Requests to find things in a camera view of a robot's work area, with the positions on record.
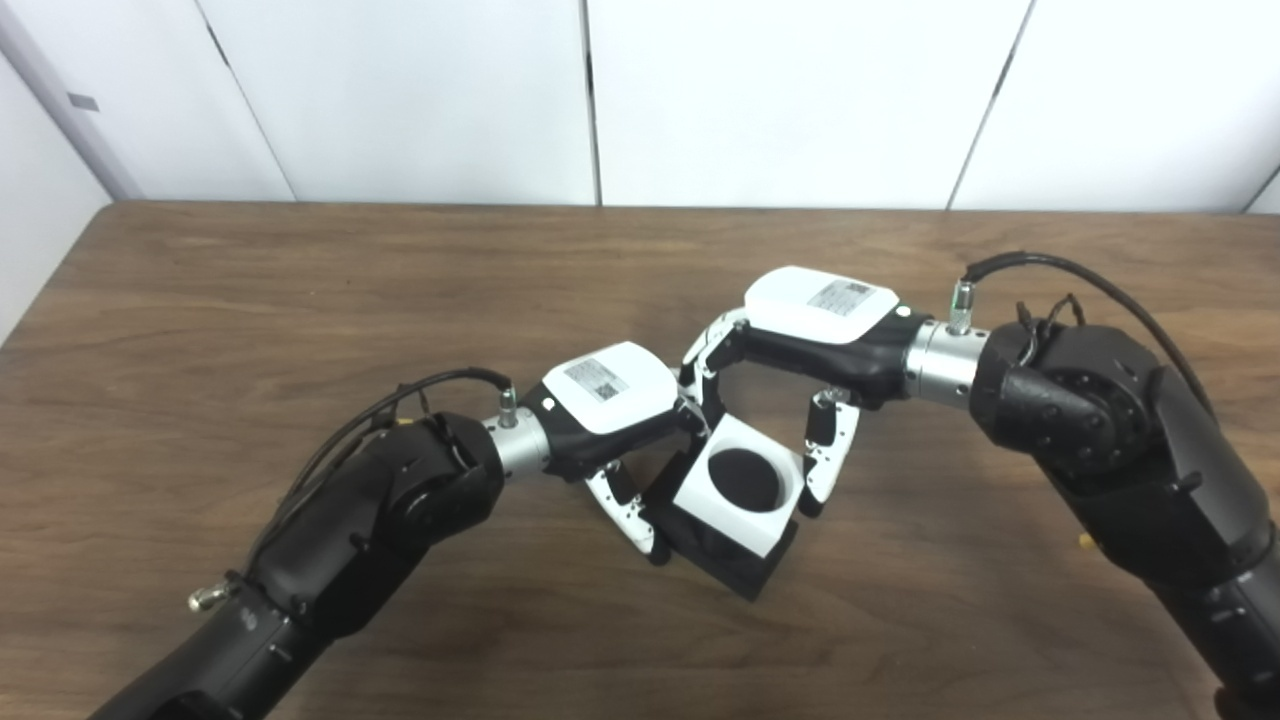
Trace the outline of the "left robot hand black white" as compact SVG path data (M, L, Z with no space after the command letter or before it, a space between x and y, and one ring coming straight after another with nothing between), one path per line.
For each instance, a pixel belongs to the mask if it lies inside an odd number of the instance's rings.
M677 433L707 434L701 407L681 389L678 373L625 341L550 369L521 406L545 436L544 471L582 482L652 565L667 564L669 543L646 518L625 456Z

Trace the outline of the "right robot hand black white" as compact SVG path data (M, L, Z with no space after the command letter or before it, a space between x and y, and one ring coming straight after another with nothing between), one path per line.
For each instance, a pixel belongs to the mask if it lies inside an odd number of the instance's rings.
M908 356L931 320L882 286L803 266L765 273L686 351L681 395L708 428L726 416L719 374L755 363L824 383L808 405L797 510L818 518L849 455L860 414L909 397Z

